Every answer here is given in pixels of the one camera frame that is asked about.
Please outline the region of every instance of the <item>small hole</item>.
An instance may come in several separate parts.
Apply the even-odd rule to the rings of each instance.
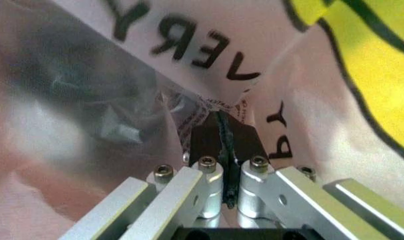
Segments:
[[[210,240],[209,235],[201,230],[193,230],[191,231],[185,240]]]
[[[211,164],[213,161],[212,161],[211,158],[204,158],[203,162],[206,163],[206,164]]]
[[[312,173],[313,173],[313,170],[311,170],[311,168],[306,167],[306,166],[302,167],[301,170],[302,170],[303,172],[306,172],[306,173],[309,173],[309,174],[312,174]]]
[[[306,240],[306,238],[296,231],[288,231],[283,234],[283,240]]]
[[[282,194],[279,195],[279,202],[283,205],[286,206],[288,204],[288,200],[286,200],[286,197]]]
[[[168,172],[168,169],[165,166],[161,166],[157,171],[161,174],[165,174]]]
[[[199,195],[196,195],[193,200],[193,206],[196,206],[197,201],[199,201]]]

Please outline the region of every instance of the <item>crumpled plastic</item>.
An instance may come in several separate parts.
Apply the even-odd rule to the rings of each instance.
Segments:
[[[97,3],[0,0],[0,239],[58,238],[128,176],[145,179],[163,163],[180,169],[192,127],[213,110],[255,126],[273,167],[355,178],[404,209],[404,159],[360,114],[319,25],[297,31],[279,1],[159,4],[146,25],[155,30],[167,15],[160,9],[198,20],[187,65],[224,13],[215,28],[233,42],[214,73],[183,67],[172,52],[145,55],[160,41],[155,30],[131,29],[148,33],[130,48],[111,39],[114,21],[97,21]],[[232,24],[245,9],[254,23]],[[261,43],[248,41],[266,26]],[[264,66],[260,79],[224,78],[237,51],[242,72]]]

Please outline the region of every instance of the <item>silver plastic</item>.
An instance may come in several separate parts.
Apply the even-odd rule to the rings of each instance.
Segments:
[[[198,170],[199,164],[195,163],[191,167]],[[209,197],[206,200],[205,206],[200,212],[202,218],[213,218],[221,211],[222,190],[223,190],[223,173],[224,170],[219,163],[216,163],[215,171],[212,173],[204,173],[208,183]]]
[[[294,167],[275,173],[242,165],[240,186],[259,196],[287,228],[314,228],[325,239],[387,239]]]
[[[208,192],[202,172],[183,167],[120,239],[170,239],[179,226],[193,226]]]
[[[129,177],[60,239],[117,239],[155,196],[153,185]]]
[[[378,231],[404,240],[404,211],[354,179],[333,182],[325,189]]]

